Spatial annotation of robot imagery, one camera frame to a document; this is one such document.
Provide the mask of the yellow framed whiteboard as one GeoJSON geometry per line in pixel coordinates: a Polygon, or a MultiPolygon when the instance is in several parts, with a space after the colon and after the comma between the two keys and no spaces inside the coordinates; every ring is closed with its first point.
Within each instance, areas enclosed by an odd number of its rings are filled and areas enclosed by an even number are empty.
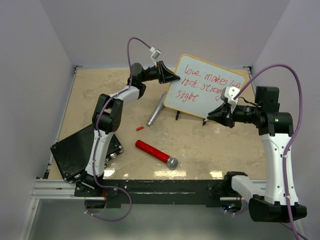
{"type": "Polygon", "coordinates": [[[180,56],[175,74],[180,80],[170,83],[164,106],[202,119],[223,103],[221,93],[225,87],[241,89],[249,79],[248,74],[240,70],[189,54],[180,56]]]}

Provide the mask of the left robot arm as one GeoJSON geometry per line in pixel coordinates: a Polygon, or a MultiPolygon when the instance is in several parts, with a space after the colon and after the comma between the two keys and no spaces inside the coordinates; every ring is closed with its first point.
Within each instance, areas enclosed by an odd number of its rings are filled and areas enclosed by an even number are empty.
{"type": "Polygon", "coordinates": [[[87,191],[92,196],[99,196],[103,192],[102,180],[109,145],[120,127],[123,108],[144,95],[147,88],[144,82],[157,80],[160,84],[167,84],[180,79],[163,61],[157,61],[146,69],[140,63],[134,63],[130,66],[130,75],[122,90],[99,96],[92,116],[92,149],[87,166],[76,183],[76,190],[87,191]]]}

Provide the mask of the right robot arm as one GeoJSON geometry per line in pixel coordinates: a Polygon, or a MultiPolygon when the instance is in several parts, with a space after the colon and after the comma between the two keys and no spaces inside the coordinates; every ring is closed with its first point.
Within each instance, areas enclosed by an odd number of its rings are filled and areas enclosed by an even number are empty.
{"type": "Polygon", "coordinates": [[[227,86],[222,90],[222,105],[208,114],[208,120],[233,128],[236,123],[253,124],[261,137],[266,159],[266,188],[256,186],[244,172],[229,171],[220,188],[230,197],[237,193],[248,203],[254,222],[288,223],[307,216],[307,208],[299,204],[293,181],[291,153],[293,118],[280,112],[279,89],[259,86],[252,106],[239,105],[240,90],[227,86]]]}

